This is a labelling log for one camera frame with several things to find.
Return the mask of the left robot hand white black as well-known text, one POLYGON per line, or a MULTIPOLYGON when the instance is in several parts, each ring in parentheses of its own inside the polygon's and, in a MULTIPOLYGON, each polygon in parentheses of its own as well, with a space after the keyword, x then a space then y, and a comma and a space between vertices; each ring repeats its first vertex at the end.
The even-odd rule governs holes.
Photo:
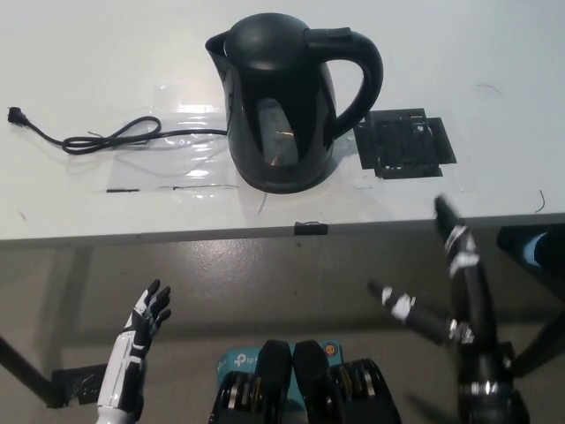
POLYGON ((170 288, 154 280, 141 294, 117 335, 97 400, 99 423, 136 423, 144 408, 147 354, 170 317, 170 288))

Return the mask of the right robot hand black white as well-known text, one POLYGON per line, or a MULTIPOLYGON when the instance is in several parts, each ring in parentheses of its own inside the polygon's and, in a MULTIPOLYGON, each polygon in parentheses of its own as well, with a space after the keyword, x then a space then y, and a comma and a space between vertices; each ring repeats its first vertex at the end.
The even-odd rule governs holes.
POLYGON ((456 378, 481 391, 513 385, 513 376, 498 338, 497 322, 486 272, 471 229, 447 198, 434 199, 435 222, 441 235, 450 281, 447 316, 414 296, 371 280, 368 291, 394 319, 439 346, 452 347, 456 378))

